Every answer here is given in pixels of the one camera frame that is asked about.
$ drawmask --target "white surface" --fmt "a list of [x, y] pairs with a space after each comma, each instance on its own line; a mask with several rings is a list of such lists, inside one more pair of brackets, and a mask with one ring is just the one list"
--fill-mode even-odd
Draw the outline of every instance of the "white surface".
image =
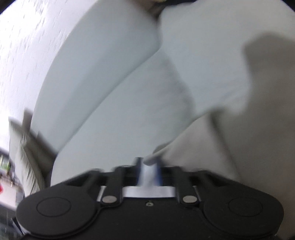
[[0, 181], [0, 185], [3, 187], [3, 192], [0, 193], [0, 203], [12, 210], [16, 210], [16, 196], [17, 188], [11, 187], [11, 184], [3, 180]]
[[51, 185], [152, 153], [191, 123], [193, 108], [178, 74], [158, 51], [108, 95], [58, 154]]
[[265, 32], [293, 36], [294, 12], [279, 0], [198, 0], [166, 8], [165, 52], [192, 92], [197, 114], [247, 100], [244, 45]]
[[237, 168], [213, 125], [211, 114], [198, 118], [172, 143], [145, 157], [145, 163], [151, 164], [159, 157], [167, 166], [179, 166], [185, 171], [208, 170], [240, 181]]
[[16, 0], [0, 15], [0, 147], [9, 149], [8, 116], [34, 110], [48, 69], [97, 0]]
[[159, 46], [156, 22], [141, 8], [128, 0], [98, 1], [53, 61], [31, 129], [59, 152], [105, 97]]

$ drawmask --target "screw hole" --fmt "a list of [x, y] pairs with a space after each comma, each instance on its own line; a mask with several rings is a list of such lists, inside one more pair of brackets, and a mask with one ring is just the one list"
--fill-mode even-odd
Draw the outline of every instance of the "screw hole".
[[154, 206], [154, 203], [153, 203], [153, 202], [147, 202], [145, 205], [146, 205], [147, 207], [152, 207], [152, 206]]

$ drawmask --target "circular pad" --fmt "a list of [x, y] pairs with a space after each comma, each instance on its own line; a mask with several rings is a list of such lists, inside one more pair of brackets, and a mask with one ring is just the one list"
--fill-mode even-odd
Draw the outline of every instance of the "circular pad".
[[237, 237], [275, 233], [284, 216], [277, 199], [243, 185], [219, 187], [205, 201], [204, 214], [217, 229]]
[[45, 217], [59, 217], [71, 209], [71, 202], [61, 197], [44, 199], [37, 205], [37, 211]]
[[16, 217], [32, 235], [62, 237], [87, 225], [96, 213], [96, 202], [82, 188], [58, 184], [25, 198]]
[[262, 211], [262, 205], [259, 201], [247, 197], [231, 200], [228, 207], [233, 213], [241, 217], [254, 217]]

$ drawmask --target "folded fabric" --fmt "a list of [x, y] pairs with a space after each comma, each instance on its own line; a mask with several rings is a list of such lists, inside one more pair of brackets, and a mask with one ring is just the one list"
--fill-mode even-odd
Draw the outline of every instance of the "folded fabric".
[[198, 118], [173, 142], [145, 157], [144, 163], [152, 165], [158, 156], [168, 166], [180, 166], [186, 171], [209, 170], [235, 181], [240, 180], [210, 114]]
[[42, 175], [46, 177], [53, 167], [55, 156], [47, 151], [26, 128], [12, 118], [9, 119], [9, 130], [9, 157], [11, 161], [15, 163], [15, 156], [19, 146], [26, 146], [34, 156]]
[[26, 197], [45, 187], [38, 164], [27, 147], [19, 146], [15, 154], [14, 163], [15, 174], [22, 184]]

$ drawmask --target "white cloth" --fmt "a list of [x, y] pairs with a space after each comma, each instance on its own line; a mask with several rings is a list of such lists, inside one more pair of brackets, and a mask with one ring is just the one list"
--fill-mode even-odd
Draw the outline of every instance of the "white cloth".
[[108, 95], [61, 150], [51, 185], [92, 168], [129, 165], [152, 153], [191, 123], [193, 108], [177, 72], [158, 51]]
[[99, 0], [56, 55], [31, 130], [59, 152], [123, 79], [160, 47], [156, 21], [129, 0]]
[[151, 165], [156, 156], [161, 156], [168, 166], [180, 166], [186, 171], [203, 169], [235, 181], [240, 179], [210, 114], [198, 118], [165, 148], [145, 157], [144, 162]]
[[265, 32], [295, 38], [295, 14], [279, 0], [197, 0], [164, 9], [162, 48], [194, 98], [196, 113], [244, 107], [251, 77], [244, 45]]

